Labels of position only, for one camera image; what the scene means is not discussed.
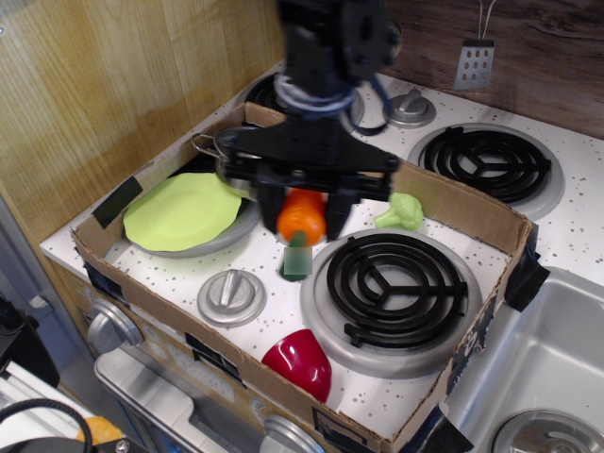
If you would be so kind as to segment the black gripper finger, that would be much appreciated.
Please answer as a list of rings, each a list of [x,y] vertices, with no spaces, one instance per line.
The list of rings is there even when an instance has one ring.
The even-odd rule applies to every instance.
[[[277,219],[285,201],[285,190],[270,183],[261,183],[257,188],[257,203],[264,226],[272,233],[277,232]]]
[[[329,241],[335,241],[339,238],[350,215],[352,206],[360,201],[361,197],[356,191],[343,191],[328,195],[325,217],[327,222],[327,239]]]

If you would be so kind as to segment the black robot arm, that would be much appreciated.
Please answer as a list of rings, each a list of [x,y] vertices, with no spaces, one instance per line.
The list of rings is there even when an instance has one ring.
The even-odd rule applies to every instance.
[[[218,132],[214,145],[228,181],[245,181],[264,225],[277,232],[277,217],[291,188],[327,195],[327,239],[338,238],[353,205],[385,201],[400,160],[351,135],[341,117],[357,87],[390,65],[400,40],[378,1],[280,1],[286,66],[275,77],[286,105],[275,126],[237,126]]]

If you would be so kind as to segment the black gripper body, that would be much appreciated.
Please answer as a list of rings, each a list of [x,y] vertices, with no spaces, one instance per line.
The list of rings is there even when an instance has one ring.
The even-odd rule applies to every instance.
[[[361,198],[385,200],[397,156],[353,137],[338,120],[310,121],[290,115],[249,137],[266,159],[260,183],[322,193],[356,191]]]

